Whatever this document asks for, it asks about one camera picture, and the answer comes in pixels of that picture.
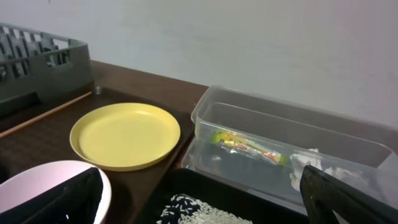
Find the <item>green snack wrapper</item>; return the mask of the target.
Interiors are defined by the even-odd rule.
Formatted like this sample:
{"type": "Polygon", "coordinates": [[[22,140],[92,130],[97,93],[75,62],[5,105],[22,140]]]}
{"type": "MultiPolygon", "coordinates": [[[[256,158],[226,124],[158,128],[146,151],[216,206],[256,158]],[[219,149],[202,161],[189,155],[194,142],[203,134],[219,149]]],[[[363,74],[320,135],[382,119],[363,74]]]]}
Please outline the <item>green snack wrapper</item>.
{"type": "Polygon", "coordinates": [[[285,155],[235,133],[215,131],[210,141],[231,152],[245,152],[256,158],[265,159],[274,165],[286,164],[288,161],[285,155]]]}

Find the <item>white tissue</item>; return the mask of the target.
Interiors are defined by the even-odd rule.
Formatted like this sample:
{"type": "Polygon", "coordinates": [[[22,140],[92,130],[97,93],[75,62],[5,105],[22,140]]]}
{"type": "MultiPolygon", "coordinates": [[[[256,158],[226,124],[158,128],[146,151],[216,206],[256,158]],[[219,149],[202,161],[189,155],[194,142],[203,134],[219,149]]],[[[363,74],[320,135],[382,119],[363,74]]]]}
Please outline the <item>white tissue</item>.
{"type": "Polygon", "coordinates": [[[357,163],[337,157],[321,156],[318,149],[309,149],[308,152],[296,152],[288,156],[291,171],[289,174],[289,188],[300,192],[300,180],[306,166],[312,166],[320,171],[350,184],[357,189],[368,189],[371,186],[369,177],[365,176],[357,163]]]}

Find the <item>white bowl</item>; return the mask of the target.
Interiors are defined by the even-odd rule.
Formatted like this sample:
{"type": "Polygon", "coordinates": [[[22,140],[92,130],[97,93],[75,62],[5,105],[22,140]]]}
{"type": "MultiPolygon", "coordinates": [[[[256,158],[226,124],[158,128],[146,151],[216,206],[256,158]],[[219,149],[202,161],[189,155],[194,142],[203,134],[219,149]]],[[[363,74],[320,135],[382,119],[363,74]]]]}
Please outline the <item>white bowl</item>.
{"type": "MultiPolygon", "coordinates": [[[[82,161],[56,161],[35,166],[11,177],[1,184],[1,213],[92,167],[98,168],[82,161]]],[[[112,196],[109,179],[101,169],[99,172],[103,181],[103,192],[93,224],[105,222],[112,196]]]]}

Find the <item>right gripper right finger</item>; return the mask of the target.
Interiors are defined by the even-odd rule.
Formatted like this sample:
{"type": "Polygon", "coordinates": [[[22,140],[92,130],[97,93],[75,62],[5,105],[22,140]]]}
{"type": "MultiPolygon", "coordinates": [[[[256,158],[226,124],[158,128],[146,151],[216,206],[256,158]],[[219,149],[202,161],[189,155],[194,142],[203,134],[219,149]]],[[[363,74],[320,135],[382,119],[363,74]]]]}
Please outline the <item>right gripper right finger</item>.
{"type": "Polygon", "coordinates": [[[314,166],[304,167],[300,193],[310,223],[397,223],[397,209],[314,166]]]}

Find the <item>wooden chopstick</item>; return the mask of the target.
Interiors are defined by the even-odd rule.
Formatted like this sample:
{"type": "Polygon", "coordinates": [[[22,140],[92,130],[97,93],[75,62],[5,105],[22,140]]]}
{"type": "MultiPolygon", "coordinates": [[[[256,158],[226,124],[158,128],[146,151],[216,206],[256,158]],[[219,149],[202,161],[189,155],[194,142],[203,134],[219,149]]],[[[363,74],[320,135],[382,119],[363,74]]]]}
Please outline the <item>wooden chopstick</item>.
{"type": "Polygon", "coordinates": [[[76,103],[77,101],[80,101],[80,100],[86,98],[87,96],[90,96],[91,94],[92,94],[92,92],[85,93],[84,95],[81,95],[78,98],[75,98],[75,99],[73,99],[71,101],[68,101],[68,102],[66,102],[66,103],[64,103],[64,104],[62,104],[60,106],[57,106],[57,107],[55,107],[55,108],[53,108],[53,109],[51,109],[49,111],[46,111],[46,112],[44,112],[44,113],[42,113],[42,114],[40,114],[40,115],[28,120],[28,121],[25,121],[25,122],[23,122],[21,124],[18,124],[17,126],[14,126],[14,127],[10,128],[10,129],[8,129],[6,131],[3,131],[1,133],[1,138],[4,138],[4,137],[6,137],[6,136],[8,136],[8,135],[20,130],[20,129],[23,129],[23,128],[25,128],[25,127],[27,127],[27,126],[35,123],[35,122],[38,122],[39,120],[44,119],[44,118],[50,116],[51,114],[54,114],[54,113],[56,113],[56,112],[58,112],[58,111],[60,111],[60,110],[62,110],[64,108],[76,103]]]}

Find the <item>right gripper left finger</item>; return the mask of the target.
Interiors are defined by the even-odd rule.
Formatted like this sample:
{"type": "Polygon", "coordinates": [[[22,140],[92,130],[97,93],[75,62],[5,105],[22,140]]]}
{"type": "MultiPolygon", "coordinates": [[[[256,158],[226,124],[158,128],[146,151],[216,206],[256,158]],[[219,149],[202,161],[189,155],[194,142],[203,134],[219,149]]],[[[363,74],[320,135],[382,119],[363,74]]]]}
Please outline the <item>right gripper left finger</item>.
{"type": "Polygon", "coordinates": [[[93,224],[103,192],[98,168],[89,168],[1,213],[1,224],[93,224]]]}

